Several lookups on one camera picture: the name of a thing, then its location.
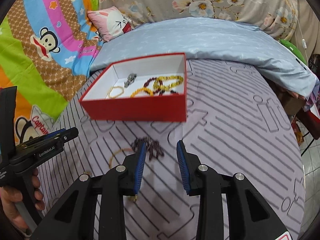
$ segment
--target gold chain bracelet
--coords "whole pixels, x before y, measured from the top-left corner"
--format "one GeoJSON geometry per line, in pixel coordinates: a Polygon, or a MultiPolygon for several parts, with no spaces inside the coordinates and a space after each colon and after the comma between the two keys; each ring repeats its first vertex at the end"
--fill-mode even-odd
{"type": "Polygon", "coordinates": [[[138,93],[140,93],[140,92],[142,92],[142,91],[147,92],[150,96],[153,97],[153,91],[152,91],[151,89],[145,88],[145,87],[137,89],[135,92],[133,92],[133,93],[131,94],[130,97],[131,97],[131,98],[134,98],[138,93]]]}
{"type": "Polygon", "coordinates": [[[183,82],[183,77],[182,76],[160,76],[157,77],[155,82],[153,83],[153,89],[157,90],[164,90],[164,91],[170,91],[172,88],[181,85],[183,82]],[[168,86],[165,85],[160,85],[160,81],[167,81],[167,80],[172,80],[172,79],[178,79],[177,82],[174,82],[168,86]]]}

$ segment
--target gold bracelet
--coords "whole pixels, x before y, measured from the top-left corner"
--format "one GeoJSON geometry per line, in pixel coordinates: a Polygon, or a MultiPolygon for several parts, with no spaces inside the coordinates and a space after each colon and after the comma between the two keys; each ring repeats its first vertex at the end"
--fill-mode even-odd
{"type": "Polygon", "coordinates": [[[169,77],[160,76],[160,77],[157,77],[156,81],[153,83],[153,89],[154,90],[160,89],[160,90],[164,90],[164,91],[170,91],[172,88],[174,88],[178,85],[181,85],[182,82],[183,82],[182,76],[169,76],[169,77]],[[172,80],[172,79],[178,79],[178,81],[175,83],[172,83],[168,86],[160,85],[160,81],[167,81],[167,80],[172,80]]]}
{"type": "Polygon", "coordinates": [[[123,87],[121,87],[121,86],[115,86],[115,87],[111,87],[111,89],[109,90],[107,96],[108,96],[108,98],[117,98],[117,97],[121,96],[123,93],[124,93],[124,88],[123,88],[123,87]],[[117,95],[115,95],[115,96],[110,96],[110,93],[111,93],[111,91],[112,91],[114,88],[120,88],[122,91],[121,91],[121,93],[119,93],[119,94],[117,94],[117,95]]]}
{"type": "Polygon", "coordinates": [[[150,96],[153,97],[153,91],[152,91],[151,89],[145,88],[145,87],[137,89],[135,92],[133,92],[133,93],[131,94],[130,97],[131,97],[131,98],[134,98],[138,93],[140,93],[140,92],[142,92],[142,91],[147,92],[150,96]]]}
{"type": "Polygon", "coordinates": [[[133,150],[132,150],[131,148],[122,148],[122,149],[120,149],[120,150],[117,150],[117,151],[114,152],[114,153],[111,152],[111,153],[112,153],[112,156],[111,156],[110,159],[109,159],[109,169],[112,169],[112,160],[113,160],[113,158],[115,158],[118,153],[124,152],[124,151],[130,151],[130,152],[132,152],[133,150]]]}

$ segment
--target white tile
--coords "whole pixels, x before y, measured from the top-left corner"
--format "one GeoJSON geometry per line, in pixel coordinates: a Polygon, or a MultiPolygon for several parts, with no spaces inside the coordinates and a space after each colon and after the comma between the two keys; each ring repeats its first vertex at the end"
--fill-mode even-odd
{"type": "Polygon", "coordinates": [[[313,222],[313,219],[310,218],[305,224],[303,224],[303,225],[301,226],[300,233],[306,232],[312,222],[313,222]]]}
{"type": "Polygon", "coordinates": [[[306,175],[306,200],[313,197],[315,194],[315,184],[313,180],[313,172],[306,175]]]}
{"type": "Polygon", "coordinates": [[[302,122],[297,122],[297,125],[300,127],[300,128],[305,128],[305,126],[303,125],[303,123],[302,122]]]}
{"type": "Polygon", "coordinates": [[[304,173],[308,174],[313,171],[312,163],[311,163],[311,156],[309,150],[307,150],[304,155],[302,156],[302,164],[304,166],[304,173]]]}
{"type": "Polygon", "coordinates": [[[301,132],[302,132],[302,135],[304,136],[305,134],[308,133],[308,130],[307,130],[307,128],[302,128],[301,132]]]}
{"type": "Polygon", "coordinates": [[[299,148],[300,148],[300,150],[304,150],[307,146],[308,146],[308,144],[307,144],[307,142],[305,140],[303,143],[300,144],[299,148]]]}
{"type": "Polygon", "coordinates": [[[313,177],[314,177],[314,183],[315,183],[315,192],[317,193],[320,191],[320,168],[316,169],[313,172],[313,177]]]}
{"type": "Polygon", "coordinates": [[[320,191],[315,194],[312,217],[315,218],[320,209],[320,191]]]}
{"type": "Polygon", "coordinates": [[[304,204],[304,215],[302,220],[302,226],[308,223],[311,220],[312,217],[312,211],[313,211],[313,204],[314,204],[314,197],[307,200],[304,204]]]}
{"type": "MultiPolygon", "coordinates": [[[[312,142],[313,137],[312,137],[311,134],[308,134],[308,135],[304,138],[304,140],[307,141],[307,145],[309,145],[309,143],[312,142]]],[[[314,140],[313,143],[310,145],[310,147],[314,147],[314,146],[316,146],[316,145],[317,145],[316,140],[314,140]]]]}
{"type": "Polygon", "coordinates": [[[313,170],[320,168],[320,156],[318,147],[320,146],[309,148],[313,170]]]}

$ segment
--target cable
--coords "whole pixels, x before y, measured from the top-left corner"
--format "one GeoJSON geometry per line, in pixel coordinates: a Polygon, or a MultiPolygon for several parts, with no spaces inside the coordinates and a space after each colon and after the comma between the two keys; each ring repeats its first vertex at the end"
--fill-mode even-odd
{"type": "MultiPolygon", "coordinates": [[[[304,52],[305,52],[305,54],[306,54],[306,61],[307,61],[308,67],[309,67],[309,61],[308,61],[308,55],[307,55],[307,44],[306,44],[306,40],[303,38],[303,34],[302,34],[302,30],[301,30],[300,22],[299,22],[299,17],[298,17],[298,14],[297,14],[297,12],[296,12],[295,7],[293,6],[293,2],[292,2],[292,0],[290,0],[290,2],[291,2],[291,4],[292,4],[292,7],[293,7],[293,9],[294,9],[294,11],[295,11],[295,13],[296,13],[296,16],[297,16],[298,27],[299,27],[299,30],[300,30],[300,33],[301,33],[301,37],[302,37],[302,40],[301,40],[301,42],[302,42],[302,47],[304,48],[304,52]]],[[[295,34],[296,40],[297,40],[297,42],[298,42],[297,34],[296,34],[296,30],[297,30],[297,28],[294,30],[294,34],[295,34]]]]}

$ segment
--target human hand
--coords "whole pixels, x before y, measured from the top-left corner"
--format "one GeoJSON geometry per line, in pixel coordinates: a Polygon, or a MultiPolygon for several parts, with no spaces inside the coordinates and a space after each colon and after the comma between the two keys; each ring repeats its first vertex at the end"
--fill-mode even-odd
{"type": "MultiPolygon", "coordinates": [[[[32,173],[32,184],[35,187],[35,198],[37,200],[36,202],[36,208],[37,210],[44,210],[44,202],[43,194],[38,189],[40,187],[40,180],[37,177],[39,174],[38,169],[35,169],[32,173]]],[[[19,214],[17,208],[15,207],[14,203],[22,201],[22,194],[19,190],[10,187],[10,186],[4,186],[0,187],[0,196],[1,196],[1,202],[3,206],[3,211],[7,218],[10,220],[10,222],[17,227],[18,229],[24,231],[28,228],[28,225],[23,220],[22,216],[19,214]]]]}

